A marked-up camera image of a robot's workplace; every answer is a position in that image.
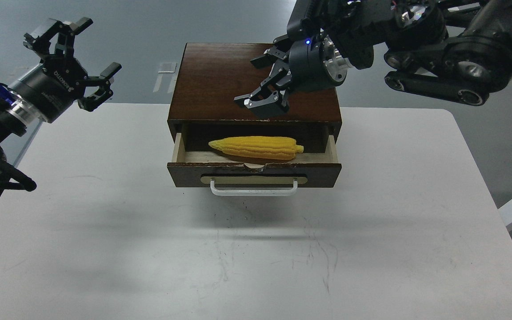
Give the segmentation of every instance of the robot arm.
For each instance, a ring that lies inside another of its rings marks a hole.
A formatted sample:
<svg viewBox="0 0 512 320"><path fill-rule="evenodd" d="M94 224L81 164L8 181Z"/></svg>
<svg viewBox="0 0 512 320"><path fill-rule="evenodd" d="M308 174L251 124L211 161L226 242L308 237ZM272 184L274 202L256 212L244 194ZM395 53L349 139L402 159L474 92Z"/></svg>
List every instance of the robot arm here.
<svg viewBox="0 0 512 320"><path fill-rule="evenodd" d="M446 26L465 31L450 38ZM396 69L384 77L390 88L482 105L512 79L512 0L297 0L287 34L252 60L272 65L270 76L234 100L260 118L282 115L291 93L336 87L349 67L371 67L383 42Z"/></svg>
<svg viewBox="0 0 512 320"><path fill-rule="evenodd" d="M55 121L75 100L80 108L93 111L112 96L110 78L121 65L112 63L100 76L88 76L74 58L75 36L91 24L89 18L75 23L48 19L31 34L25 34L23 45L40 57L40 63L9 86L0 83L0 143L12 133L22 136L37 118ZM50 41L56 35L55 51L51 53ZM98 90L85 97L86 87ZM8 182L9 178L17 183ZM6 162L0 147L0 189L35 188L33 180Z"/></svg>

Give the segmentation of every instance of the corn cob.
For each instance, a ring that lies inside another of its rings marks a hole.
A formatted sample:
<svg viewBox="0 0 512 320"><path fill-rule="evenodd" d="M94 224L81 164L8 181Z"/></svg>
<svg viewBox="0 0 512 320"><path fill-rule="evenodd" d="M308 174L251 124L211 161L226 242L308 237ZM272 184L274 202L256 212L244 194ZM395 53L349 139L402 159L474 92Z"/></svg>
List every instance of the corn cob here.
<svg viewBox="0 0 512 320"><path fill-rule="evenodd" d="M209 146L232 156L276 160L292 160L303 152L303 146L285 136L232 136L213 140Z"/></svg>

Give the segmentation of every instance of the white drawer handle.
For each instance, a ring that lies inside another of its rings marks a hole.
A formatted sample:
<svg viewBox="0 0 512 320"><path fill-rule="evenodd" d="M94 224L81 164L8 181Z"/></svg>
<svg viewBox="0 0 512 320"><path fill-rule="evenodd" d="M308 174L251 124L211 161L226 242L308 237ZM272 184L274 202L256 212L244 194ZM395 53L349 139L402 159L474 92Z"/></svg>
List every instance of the white drawer handle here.
<svg viewBox="0 0 512 320"><path fill-rule="evenodd" d="M293 187L289 189L226 189L221 190L215 187L215 180L211 179L211 191L219 196L289 196L297 191L297 180L293 180Z"/></svg>

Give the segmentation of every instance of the open drawer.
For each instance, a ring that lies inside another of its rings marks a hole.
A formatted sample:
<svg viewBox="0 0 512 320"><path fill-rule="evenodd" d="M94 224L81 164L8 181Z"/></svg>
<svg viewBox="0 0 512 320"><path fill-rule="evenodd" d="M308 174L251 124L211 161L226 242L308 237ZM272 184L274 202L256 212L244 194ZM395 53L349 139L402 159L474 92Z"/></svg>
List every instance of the open drawer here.
<svg viewBox="0 0 512 320"><path fill-rule="evenodd" d="M304 152L289 161L259 160L228 156L212 151L187 151L177 133L173 158L167 168L177 187L208 187L211 180L223 187L290 186L333 187L341 164L337 160L334 136L324 152Z"/></svg>
<svg viewBox="0 0 512 320"><path fill-rule="evenodd" d="M167 123L175 149L167 168L177 187L333 187L341 165L335 143L341 112L335 89L298 92L290 111L258 119L234 103L254 91L269 69L250 60L270 44L188 43L179 67ZM288 136L304 146L290 161L224 155L208 142L229 136Z"/></svg>

